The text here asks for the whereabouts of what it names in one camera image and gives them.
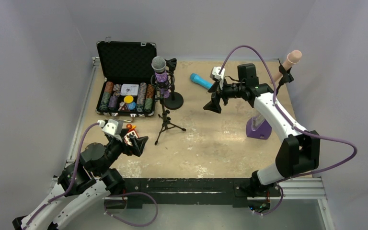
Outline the pink toy microphone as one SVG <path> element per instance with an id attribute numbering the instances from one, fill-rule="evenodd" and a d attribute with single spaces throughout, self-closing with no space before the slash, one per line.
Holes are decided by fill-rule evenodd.
<path id="1" fill-rule="evenodd" d="M 275 74 L 272 75 L 273 80 L 276 82 L 280 80 L 280 78 L 283 76 L 283 74 L 280 72 L 280 69 L 289 70 L 291 67 L 297 63 L 302 58 L 302 52 L 300 50 L 293 50 L 291 51 L 285 61 L 278 67 L 278 70 L 275 72 Z"/>

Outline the black tripod mic stand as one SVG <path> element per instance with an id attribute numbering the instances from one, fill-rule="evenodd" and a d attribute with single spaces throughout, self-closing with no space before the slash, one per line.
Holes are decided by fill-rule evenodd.
<path id="1" fill-rule="evenodd" d="M 160 103 L 161 108 L 162 108 L 162 113 L 158 114 L 158 117 L 162 120 L 162 125 L 161 125 L 161 129 L 159 131 L 159 134 L 157 136 L 157 139 L 154 142 L 154 145 L 157 145 L 159 143 L 159 138 L 160 138 L 162 132 L 165 132 L 165 131 L 173 129 L 173 128 L 178 128 L 178 129 L 182 130 L 183 132 L 186 132 L 186 129 L 171 122 L 171 117 L 169 116 L 171 111 L 170 111 L 170 109 L 165 107 L 164 99 L 160 97 L 160 91 L 157 88 L 156 82 L 155 82 L 155 74 L 152 75 L 150 82 L 155 87 L 155 100 L 157 100 Z"/>

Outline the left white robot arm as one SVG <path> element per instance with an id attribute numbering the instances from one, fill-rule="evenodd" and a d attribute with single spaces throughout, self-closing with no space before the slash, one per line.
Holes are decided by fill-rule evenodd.
<path id="1" fill-rule="evenodd" d="M 100 194 L 120 195 L 125 190 L 125 180 L 115 168 L 114 161 L 121 154 L 141 156 L 148 137 L 136 137 L 123 130 L 130 143 L 108 136 L 108 144 L 91 143 L 81 152 L 74 163 L 62 171 L 57 183 L 46 200 L 28 216 L 15 218 L 12 222 L 16 230 L 35 230 L 42 225 L 60 205 L 70 207 L 74 202 L 87 207 L 90 198 Z"/>

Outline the purple glitter microphone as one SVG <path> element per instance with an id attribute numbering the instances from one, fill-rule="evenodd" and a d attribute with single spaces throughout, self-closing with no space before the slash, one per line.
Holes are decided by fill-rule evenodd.
<path id="1" fill-rule="evenodd" d="M 162 98 L 168 98 L 170 96 L 170 86 L 169 75 L 166 72 L 166 60 L 160 56 L 153 58 L 151 66 L 155 72 L 155 82 L 156 86 L 160 91 L 160 96 Z"/>

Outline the black round-base mic stand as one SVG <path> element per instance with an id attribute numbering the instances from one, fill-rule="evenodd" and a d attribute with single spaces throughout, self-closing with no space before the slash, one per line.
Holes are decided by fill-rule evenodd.
<path id="1" fill-rule="evenodd" d="M 177 110 L 184 104 L 184 99 L 182 95 L 175 91 L 175 76 L 174 71 L 176 69 L 177 60 L 175 58 L 166 60 L 166 72 L 169 75 L 170 86 L 170 96 L 164 99 L 164 105 L 168 109 Z"/>
<path id="2" fill-rule="evenodd" d="M 279 93 L 279 89 L 281 88 L 281 86 L 283 86 L 285 83 L 290 83 L 292 81 L 294 81 L 294 77 L 292 76 L 292 74 L 290 73 L 292 67 L 290 67 L 288 70 L 285 69 L 285 67 L 283 65 L 280 65 L 278 70 L 280 73 L 280 80 L 278 82 L 278 86 L 276 89 L 276 94 Z"/>

